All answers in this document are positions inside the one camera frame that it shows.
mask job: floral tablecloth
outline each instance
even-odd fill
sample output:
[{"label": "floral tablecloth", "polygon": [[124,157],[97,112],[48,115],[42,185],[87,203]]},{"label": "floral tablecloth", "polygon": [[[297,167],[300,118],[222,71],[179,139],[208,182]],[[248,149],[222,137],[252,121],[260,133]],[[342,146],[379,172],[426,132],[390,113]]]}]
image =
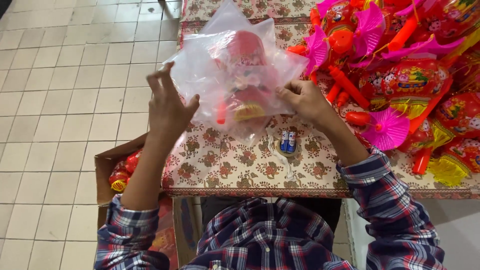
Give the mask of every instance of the floral tablecloth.
[{"label": "floral tablecloth", "polygon": [[[179,48],[183,35],[198,33],[220,6],[221,0],[183,0],[179,26]],[[308,34],[311,0],[237,0],[252,24],[274,18],[276,42],[280,48],[297,44]],[[326,91],[333,83],[319,75]],[[361,110],[352,104],[340,111]],[[269,150],[282,130],[297,133],[300,151],[288,158],[288,166]],[[345,181],[335,169],[338,160],[326,137],[297,116],[276,115],[265,135],[253,147],[245,147],[229,134],[212,127],[191,124],[167,161],[163,187],[172,196],[320,196],[351,197]],[[394,173],[410,185],[416,198],[479,198],[480,177],[467,177],[460,186],[449,188],[435,182],[431,173],[412,173],[412,157],[398,151],[387,153]]]}]

